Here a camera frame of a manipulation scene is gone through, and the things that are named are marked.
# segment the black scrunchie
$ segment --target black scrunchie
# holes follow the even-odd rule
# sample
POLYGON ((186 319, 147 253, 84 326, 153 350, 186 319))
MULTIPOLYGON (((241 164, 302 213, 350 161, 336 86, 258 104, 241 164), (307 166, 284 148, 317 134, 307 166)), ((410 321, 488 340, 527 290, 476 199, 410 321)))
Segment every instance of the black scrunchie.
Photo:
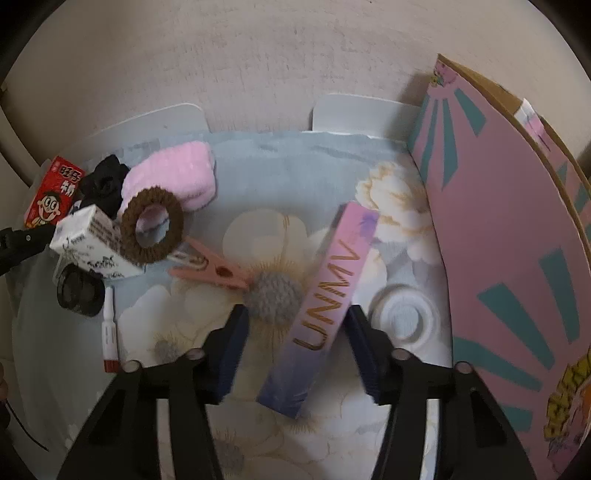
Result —
POLYGON ((121 207, 121 188, 129 167, 119 163, 115 155, 102 160, 94 172, 83 177, 78 186, 83 199, 80 208, 96 205, 109 218, 115 219, 121 207))
POLYGON ((160 187, 144 189, 133 197, 121 220, 121 242, 125 255, 137 263, 164 260, 183 240, 183 208, 177 198, 160 187), (164 238, 150 247, 142 247, 135 236, 135 225, 146 208, 160 205, 168 212, 170 225, 164 238))

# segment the white milk carton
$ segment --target white milk carton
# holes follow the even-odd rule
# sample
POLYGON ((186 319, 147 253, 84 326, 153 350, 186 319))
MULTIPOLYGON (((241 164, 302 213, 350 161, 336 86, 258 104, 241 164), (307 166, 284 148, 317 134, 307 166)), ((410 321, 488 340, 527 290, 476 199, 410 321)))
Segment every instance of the white milk carton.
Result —
POLYGON ((135 277, 145 271, 123 256, 119 229, 96 205, 60 220, 49 246, 60 254, 61 265, 74 263, 103 278, 135 277))

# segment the pink board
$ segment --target pink board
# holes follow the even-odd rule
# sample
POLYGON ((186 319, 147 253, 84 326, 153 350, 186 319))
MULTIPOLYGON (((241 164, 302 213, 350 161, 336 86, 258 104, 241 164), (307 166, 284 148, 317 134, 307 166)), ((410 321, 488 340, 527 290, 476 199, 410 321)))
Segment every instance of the pink board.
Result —
POLYGON ((557 478, 591 406, 587 224, 567 208, 576 172, 567 162, 572 202, 519 130, 441 61, 408 146, 447 271, 454 361, 478 369, 538 478, 557 478))

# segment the floral bedsheet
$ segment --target floral bedsheet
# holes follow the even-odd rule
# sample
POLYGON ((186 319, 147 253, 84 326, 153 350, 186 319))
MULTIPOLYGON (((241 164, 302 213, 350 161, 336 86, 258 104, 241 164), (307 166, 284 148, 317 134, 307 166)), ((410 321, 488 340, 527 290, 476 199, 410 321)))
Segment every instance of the floral bedsheet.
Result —
MULTIPOLYGON (((240 263, 255 282, 243 293, 172 279, 165 262, 149 266, 142 277, 114 281, 122 359, 145 366, 172 361, 200 346, 225 323, 233 305, 243 303, 251 329, 233 390, 222 405, 208 408, 225 478, 370 478, 388 408, 374 405, 364 393, 341 333, 297 421, 255 398, 322 257, 319 249, 336 211, 350 200, 380 212, 353 301, 369 314, 388 286, 419 288, 439 310, 441 326, 435 341, 416 354, 450 365, 446 276, 411 157, 391 141, 294 132, 190 134, 115 153, 132 166, 152 151, 195 138, 212 146, 218 193, 187 218, 186 232, 240 263)), ((47 284, 55 261, 45 252, 33 266, 14 343, 29 424, 63 457, 110 377, 102 372, 101 319, 60 309, 53 285, 47 284)), ((170 480, 166 414, 161 403, 161 468, 170 480)), ((422 479, 433 477, 437 421, 438 404, 430 401, 422 479)))

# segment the pink towel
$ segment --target pink towel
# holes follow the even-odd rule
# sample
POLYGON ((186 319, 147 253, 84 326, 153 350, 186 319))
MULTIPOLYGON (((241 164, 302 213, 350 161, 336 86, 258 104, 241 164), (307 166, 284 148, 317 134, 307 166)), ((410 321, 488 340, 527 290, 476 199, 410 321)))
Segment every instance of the pink towel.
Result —
MULTIPOLYGON (((206 206, 216 193, 209 145, 188 142, 165 148, 133 167, 123 182, 123 202, 119 209, 119 218, 135 195, 143 189, 155 186, 172 192, 185 212, 206 206)), ((162 207, 154 206, 140 216, 136 230, 145 232, 167 218, 168 214, 162 207)))

